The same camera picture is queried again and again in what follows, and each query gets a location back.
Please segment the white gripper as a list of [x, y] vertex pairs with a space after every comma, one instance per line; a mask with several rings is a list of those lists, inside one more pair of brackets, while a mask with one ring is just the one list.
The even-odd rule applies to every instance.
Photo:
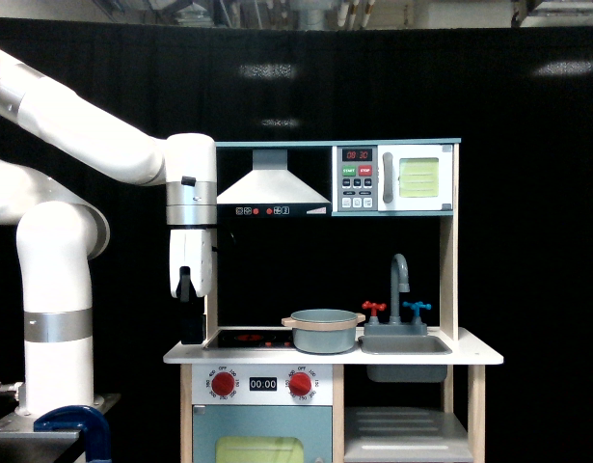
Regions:
[[215, 228], [170, 230], [170, 290], [179, 301], [183, 344], [201, 344], [205, 339], [204, 296], [213, 288], [215, 232]]

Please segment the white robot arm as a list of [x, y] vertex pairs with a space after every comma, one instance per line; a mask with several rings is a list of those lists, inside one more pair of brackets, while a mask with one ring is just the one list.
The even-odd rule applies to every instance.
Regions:
[[[216, 145], [153, 138], [0, 49], [0, 116], [117, 181], [162, 185], [174, 298], [212, 289]], [[16, 228], [24, 313], [24, 413], [94, 403], [89, 269], [110, 239], [105, 216], [51, 177], [0, 159], [0, 225]]]

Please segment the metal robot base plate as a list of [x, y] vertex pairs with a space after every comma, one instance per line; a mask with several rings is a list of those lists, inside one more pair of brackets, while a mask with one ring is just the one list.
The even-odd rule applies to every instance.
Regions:
[[121, 394], [95, 395], [91, 405], [68, 405], [43, 415], [17, 407], [0, 419], [0, 439], [105, 438], [109, 434], [106, 414]]

